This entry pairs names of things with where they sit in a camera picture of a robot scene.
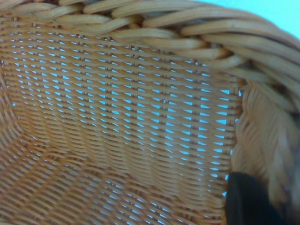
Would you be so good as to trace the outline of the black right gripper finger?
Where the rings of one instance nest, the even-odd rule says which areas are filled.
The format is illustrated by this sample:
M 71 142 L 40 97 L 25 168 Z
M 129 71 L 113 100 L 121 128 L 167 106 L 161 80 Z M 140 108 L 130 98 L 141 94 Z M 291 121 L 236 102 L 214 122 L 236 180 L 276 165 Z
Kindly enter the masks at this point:
M 262 185 L 242 172 L 232 172 L 228 176 L 225 217 L 229 225 L 285 224 Z

